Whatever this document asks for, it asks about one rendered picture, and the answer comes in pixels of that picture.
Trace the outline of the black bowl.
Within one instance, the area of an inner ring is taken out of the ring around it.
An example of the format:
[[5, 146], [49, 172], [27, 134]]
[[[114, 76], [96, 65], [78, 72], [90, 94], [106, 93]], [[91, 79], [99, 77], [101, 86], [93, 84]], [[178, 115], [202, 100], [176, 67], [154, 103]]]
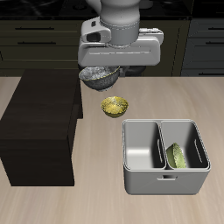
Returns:
[[93, 90], [106, 91], [116, 83], [119, 71], [119, 66], [87, 66], [80, 71], [79, 78]]

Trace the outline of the dark wooden cabinet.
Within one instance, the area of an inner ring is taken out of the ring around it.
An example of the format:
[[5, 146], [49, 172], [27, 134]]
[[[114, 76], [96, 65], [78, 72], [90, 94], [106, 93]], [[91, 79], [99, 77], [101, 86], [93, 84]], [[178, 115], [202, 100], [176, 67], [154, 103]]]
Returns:
[[77, 69], [27, 69], [0, 119], [0, 159], [12, 186], [73, 186]]

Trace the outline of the dark kitchen cupboards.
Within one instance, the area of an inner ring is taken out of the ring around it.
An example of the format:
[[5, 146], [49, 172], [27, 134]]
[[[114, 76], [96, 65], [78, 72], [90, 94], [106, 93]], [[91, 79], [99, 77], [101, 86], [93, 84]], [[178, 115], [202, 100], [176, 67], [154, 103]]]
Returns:
[[[184, 57], [187, 28], [198, 18], [224, 19], [224, 0], [154, 0], [141, 9], [141, 26], [164, 30], [161, 63], [131, 67], [128, 76], [175, 76]], [[0, 76], [25, 69], [78, 69], [81, 23], [97, 16], [87, 0], [0, 0]]]

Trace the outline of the yellow bowl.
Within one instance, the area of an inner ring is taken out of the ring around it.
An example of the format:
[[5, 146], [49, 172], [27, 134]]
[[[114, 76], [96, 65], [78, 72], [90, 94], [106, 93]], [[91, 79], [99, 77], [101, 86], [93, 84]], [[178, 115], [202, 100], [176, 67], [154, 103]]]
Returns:
[[101, 102], [103, 112], [112, 118], [122, 116], [129, 107], [129, 103], [122, 97], [110, 96]]

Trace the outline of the white two-bin basket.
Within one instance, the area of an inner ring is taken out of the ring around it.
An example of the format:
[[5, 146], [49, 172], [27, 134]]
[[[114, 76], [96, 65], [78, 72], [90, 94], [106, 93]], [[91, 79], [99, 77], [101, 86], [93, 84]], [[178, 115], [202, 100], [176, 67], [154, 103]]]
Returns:
[[[178, 144], [185, 168], [173, 168], [166, 150]], [[122, 122], [124, 187], [132, 195], [194, 195], [211, 163], [197, 124], [189, 119], [126, 119]]]

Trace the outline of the green bowl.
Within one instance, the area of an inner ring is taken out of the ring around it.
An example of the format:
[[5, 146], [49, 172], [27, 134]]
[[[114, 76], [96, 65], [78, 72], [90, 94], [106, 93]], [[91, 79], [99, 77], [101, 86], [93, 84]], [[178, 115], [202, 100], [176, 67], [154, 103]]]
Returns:
[[182, 150], [177, 143], [173, 143], [167, 150], [168, 163], [172, 168], [186, 168], [186, 162]]

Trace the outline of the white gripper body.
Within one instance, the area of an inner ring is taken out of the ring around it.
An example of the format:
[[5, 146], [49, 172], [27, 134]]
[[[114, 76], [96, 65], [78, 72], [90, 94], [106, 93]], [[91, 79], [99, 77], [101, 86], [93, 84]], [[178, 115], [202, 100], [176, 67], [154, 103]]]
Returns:
[[137, 40], [126, 46], [80, 40], [78, 63], [82, 67], [155, 66], [160, 62], [164, 33], [140, 28]]

